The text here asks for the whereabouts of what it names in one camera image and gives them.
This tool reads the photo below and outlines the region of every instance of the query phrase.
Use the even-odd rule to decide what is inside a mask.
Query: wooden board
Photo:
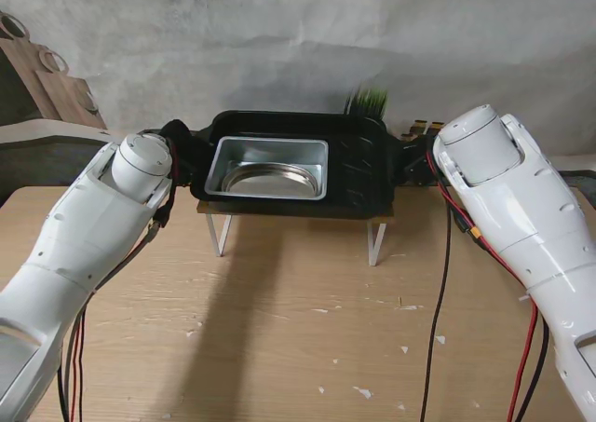
[[[0,49],[2,49],[8,57],[8,60],[19,74],[23,84],[31,94],[35,105],[39,109],[40,116],[47,119],[60,119],[60,115],[56,107],[49,98],[46,90],[42,86],[39,78],[35,75],[36,69],[42,69],[41,61],[34,57],[34,52],[41,47],[32,43],[8,40],[0,38]]]
[[[0,287],[63,190],[21,189],[0,210]],[[445,209],[434,188],[399,188],[395,214],[375,268],[361,223],[334,220],[240,216],[216,258],[196,200],[179,191],[168,226],[89,306],[85,421],[417,421]],[[427,421],[502,422],[530,307],[457,230],[452,254]],[[55,385],[32,420],[61,420]],[[524,421],[580,420],[551,349]]]
[[[99,112],[92,114],[78,102],[79,98],[85,100],[89,92],[85,80],[61,73],[37,71],[36,74],[63,121],[106,129]]]

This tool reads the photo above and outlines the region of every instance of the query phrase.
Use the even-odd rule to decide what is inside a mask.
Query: white backdrop
[[[111,129],[222,110],[339,112],[364,83],[386,123],[490,102],[552,155],[596,152],[596,0],[0,0],[85,77]]]

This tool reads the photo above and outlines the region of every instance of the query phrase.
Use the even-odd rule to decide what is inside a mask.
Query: stainless steel tray
[[[208,194],[321,200],[329,147],[320,140],[224,137],[205,182]]]

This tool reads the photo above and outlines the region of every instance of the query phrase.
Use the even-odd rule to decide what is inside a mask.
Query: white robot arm
[[[0,293],[0,420],[25,421],[45,394],[68,327],[168,195],[171,165],[161,137],[129,135],[105,145],[49,212]]]
[[[596,247],[575,196],[522,124],[490,105],[445,126],[433,155],[540,309],[561,378],[596,421]]]

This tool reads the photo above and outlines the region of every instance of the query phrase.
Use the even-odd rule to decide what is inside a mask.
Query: white table leg
[[[381,244],[383,243],[383,236],[385,235],[387,224],[379,224],[379,230],[376,233],[376,240],[374,240],[374,235],[372,232],[373,223],[367,222],[366,226],[369,241],[369,265],[376,266],[376,261],[379,257],[379,252],[381,251]]]
[[[219,240],[217,239],[217,233],[215,232],[215,225],[213,224],[213,217],[211,214],[205,214],[207,218],[207,226],[209,227],[209,234],[211,235],[211,243],[213,244],[213,250],[217,257],[224,255],[225,241],[227,239],[227,233],[230,230],[230,224],[232,223],[232,216],[226,215],[225,222],[223,223],[222,235]]]

